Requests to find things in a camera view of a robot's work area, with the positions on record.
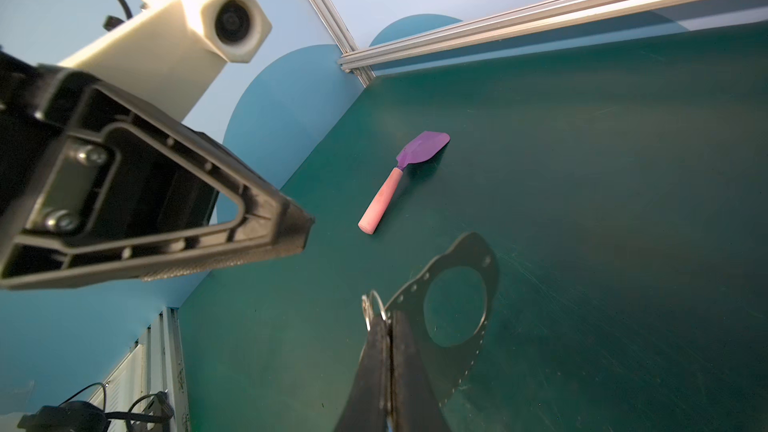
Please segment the key with blue tag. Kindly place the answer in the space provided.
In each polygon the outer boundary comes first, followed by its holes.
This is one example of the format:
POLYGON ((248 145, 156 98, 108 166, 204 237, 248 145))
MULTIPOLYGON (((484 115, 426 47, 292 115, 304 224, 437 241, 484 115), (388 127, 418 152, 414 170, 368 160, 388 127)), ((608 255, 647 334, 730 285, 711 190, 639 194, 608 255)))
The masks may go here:
POLYGON ((371 290, 361 297, 361 306, 367 331, 371 330, 376 318, 381 319, 384 323, 388 321, 384 303, 375 290, 371 290))

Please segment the aluminium frame back rail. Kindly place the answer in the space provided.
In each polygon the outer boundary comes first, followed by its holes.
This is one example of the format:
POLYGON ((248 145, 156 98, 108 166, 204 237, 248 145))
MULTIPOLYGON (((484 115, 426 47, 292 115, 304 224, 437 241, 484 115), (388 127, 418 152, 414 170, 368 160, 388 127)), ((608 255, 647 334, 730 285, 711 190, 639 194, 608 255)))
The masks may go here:
POLYGON ((611 19, 698 0, 547 0, 461 22, 379 46, 346 53, 338 60, 351 72, 445 51, 611 19))

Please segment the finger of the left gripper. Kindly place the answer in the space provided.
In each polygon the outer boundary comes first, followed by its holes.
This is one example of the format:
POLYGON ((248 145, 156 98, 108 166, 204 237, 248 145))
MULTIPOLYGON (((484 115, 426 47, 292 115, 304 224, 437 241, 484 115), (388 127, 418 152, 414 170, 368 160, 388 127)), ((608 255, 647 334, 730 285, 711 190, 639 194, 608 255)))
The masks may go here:
POLYGON ((312 217, 221 144, 60 69, 61 134, 21 211, 1 218, 3 289, 165 279, 304 250, 312 217))

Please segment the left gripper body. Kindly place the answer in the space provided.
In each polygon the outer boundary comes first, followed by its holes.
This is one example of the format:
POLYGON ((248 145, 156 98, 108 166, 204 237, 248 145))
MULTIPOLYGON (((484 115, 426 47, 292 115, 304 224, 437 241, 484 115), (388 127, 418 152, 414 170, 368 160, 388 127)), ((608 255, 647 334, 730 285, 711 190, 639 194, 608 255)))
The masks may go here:
POLYGON ((55 104, 61 95, 60 68, 32 66, 1 54, 1 218, 21 211, 27 191, 49 144, 61 132, 55 104))

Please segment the metal key holder plate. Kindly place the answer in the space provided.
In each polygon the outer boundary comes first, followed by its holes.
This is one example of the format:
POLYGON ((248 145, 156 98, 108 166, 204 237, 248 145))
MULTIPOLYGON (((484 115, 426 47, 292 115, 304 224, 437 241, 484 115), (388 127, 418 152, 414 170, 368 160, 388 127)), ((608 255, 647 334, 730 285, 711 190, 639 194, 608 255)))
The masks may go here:
POLYGON ((485 342, 500 279, 497 257, 477 232, 461 235, 441 255, 434 257, 413 279, 403 285, 385 306, 388 316, 403 313, 411 324, 427 375, 438 403, 445 405, 467 379, 485 342), (424 305, 433 283, 446 271, 468 268, 483 282, 483 313, 472 335, 457 345, 442 346, 430 336, 424 305))

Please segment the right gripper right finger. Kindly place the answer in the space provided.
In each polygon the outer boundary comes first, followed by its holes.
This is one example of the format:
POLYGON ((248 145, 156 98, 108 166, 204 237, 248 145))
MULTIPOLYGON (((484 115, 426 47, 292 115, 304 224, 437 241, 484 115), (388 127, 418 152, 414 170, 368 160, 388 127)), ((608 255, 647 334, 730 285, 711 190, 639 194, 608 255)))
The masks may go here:
POLYGON ((391 318, 391 417, 394 431, 449 431, 410 323, 402 312, 391 318))

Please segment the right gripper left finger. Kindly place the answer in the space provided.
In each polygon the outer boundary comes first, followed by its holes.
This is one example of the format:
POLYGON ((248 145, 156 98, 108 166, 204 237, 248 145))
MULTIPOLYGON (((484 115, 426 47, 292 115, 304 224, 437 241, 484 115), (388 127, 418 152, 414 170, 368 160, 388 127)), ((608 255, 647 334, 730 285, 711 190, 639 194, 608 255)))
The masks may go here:
POLYGON ((391 365, 390 329, 386 321, 376 317, 335 431, 389 430, 391 365))

